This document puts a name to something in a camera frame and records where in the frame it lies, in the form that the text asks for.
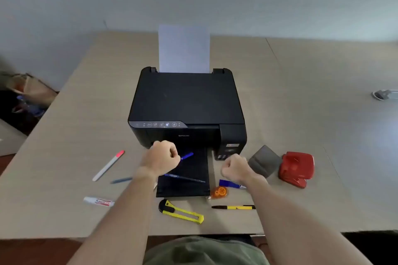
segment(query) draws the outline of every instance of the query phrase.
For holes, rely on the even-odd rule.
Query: yellow black pen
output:
[[[214,205],[211,208],[228,209],[228,210],[255,210],[254,205]]]

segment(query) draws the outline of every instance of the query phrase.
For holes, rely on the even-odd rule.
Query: bag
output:
[[[29,74],[14,75],[8,80],[6,87],[17,94],[23,95],[29,102],[44,107],[49,107],[58,95],[39,79]]]

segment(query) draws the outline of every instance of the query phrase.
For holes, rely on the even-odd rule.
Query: table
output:
[[[394,43],[211,38],[211,68],[234,74],[248,135],[242,155],[249,158],[264,144],[279,155],[311,153],[315,176],[305,189],[275,175],[268,181],[341,232],[398,228],[398,103],[370,96],[394,89],[397,59]],[[145,150],[127,116],[146,66],[158,67],[157,34],[98,35],[0,177],[0,238],[92,232],[108,208],[83,203],[83,197],[116,199],[127,184],[109,182],[131,176]],[[92,182],[121,149],[125,155]],[[214,184],[221,162],[209,160]],[[159,201],[153,202],[150,235],[263,233],[255,211],[213,210],[219,201],[203,197],[173,199],[204,214],[197,225],[162,215]],[[222,203],[252,201],[246,191],[231,189]]]

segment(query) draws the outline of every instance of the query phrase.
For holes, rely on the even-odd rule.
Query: hand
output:
[[[246,186],[250,178],[258,174],[249,167],[245,157],[234,154],[225,160],[221,167],[221,175],[237,184]]]
[[[154,177],[158,177],[174,169],[180,160],[175,144],[169,141],[156,141],[142,157],[141,166]]]

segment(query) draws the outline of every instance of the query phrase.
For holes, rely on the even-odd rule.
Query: person's left hand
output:
[[[174,169],[180,160],[175,144],[169,141],[156,141],[142,157],[141,166],[158,177]]]

